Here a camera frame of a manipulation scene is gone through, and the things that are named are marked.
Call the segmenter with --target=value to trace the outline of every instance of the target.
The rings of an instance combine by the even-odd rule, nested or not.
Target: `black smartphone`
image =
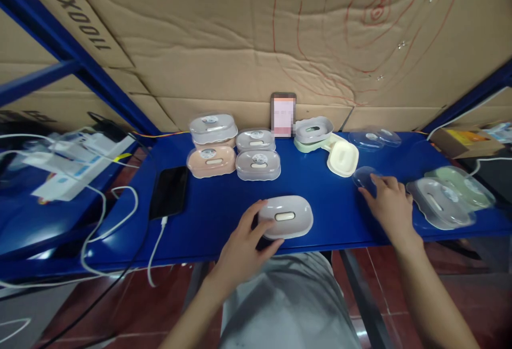
[[[185,166],[160,172],[149,205],[150,220],[181,213],[185,205],[187,177],[188,168]]]
[[[275,92],[270,97],[270,118],[274,137],[295,136],[295,93]]]

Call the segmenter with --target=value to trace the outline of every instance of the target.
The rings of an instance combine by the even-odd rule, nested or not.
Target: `round sticker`
[[[457,194],[452,189],[444,186],[441,188],[441,190],[443,191],[444,195],[450,199],[450,201],[459,202],[459,196],[457,196]]]
[[[215,151],[215,149],[212,148],[203,149],[201,152],[199,152],[199,155],[204,159],[210,159],[212,157],[215,157],[216,154],[217,152]]]
[[[205,124],[213,124],[219,121],[217,116],[205,116],[201,119]]]
[[[480,189],[476,187],[475,184],[471,182],[470,179],[466,178],[464,179],[464,184],[469,188],[469,190],[475,192],[476,194],[483,194]]]
[[[249,136],[252,137],[253,139],[260,139],[263,137],[263,132],[262,131],[252,131],[249,134]]]
[[[366,138],[369,139],[369,140],[372,140],[372,141],[375,141],[378,139],[377,135],[374,134],[374,133],[367,133],[366,134]]]
[[[252,157],[252,160],[255,164],[266,164],[268,162],[268,157],[265,156],[263,153],[258,153]]]

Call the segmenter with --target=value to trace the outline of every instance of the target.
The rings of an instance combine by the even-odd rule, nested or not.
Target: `floor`
[[[140,150],[135,156],[144,158]],[[135,158],[128,164],[140,163]],[[113,186],[130,181],[135,169],[123,170]],[[486,271],[480,261],[465,258],[437,243],[427,243],[428,256],[440,275],[472,274]],[[369,283],[396,348],[421,348],[418,335],[407,312],[398,278],[396,257],[391,247],[354,249],[359,265]],[[145,271],[128,274],[89,315],[52,347],[72,349],[98,339],[116,335],[108,349],[157,348],[179,318],[192,273],[192,265],[159,267],[152,270],[158,286],[149,286]],[[345,295],[349,313],[363,349],[370,342],[351,291],[343,263],[333,255],[334,275]],[[111,284],[115,278],[101,278],[81,283],[63,304],[45,330],[38,347],[67,324]],[[512,292],[496,284],[443,279],[483,349],[512,347]],[[216,348],[220,338],[221,311],[212,321],[200,348]]]

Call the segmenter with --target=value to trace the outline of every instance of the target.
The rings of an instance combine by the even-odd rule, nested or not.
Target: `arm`
[[[196,297],[159,349],[197,347],[222,303],[239,284],[254,276],[264,262],[277,252],[284,242],[282,239],[274,241],[261,252],[256,250],[260,238],[275,222],[264,222],[251,230],[254,216],[266,203],[266,200],[260,200],[242,215],[238,227],[224,245],[215,268],[206,276]]]
[[[394,177],[372,179],[377,198],[363,188],[359,191],[395,248],[405,300],[424,346],[479,348],[412,226],[412,196]]]

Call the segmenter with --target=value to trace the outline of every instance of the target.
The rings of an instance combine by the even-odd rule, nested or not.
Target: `hand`
[[[379,221],[393,246],[398,250],[423,246],[423,240],[412,226],[412,196],[395,177],[371,174],[377,187],[377,198],[359,188],[373,216]]]
[[[254,230],[251,229],[254,216],[266,203],[266,200],[259,200],[245,211],[238,227],[224,245],[219,261],[208,275],[223,297],[228,297],[239,284],[254,276],[284,242],[283,239],[275,240],[265,250],[256,250],[260,238],[276,223],[275,220],[264,221]]]

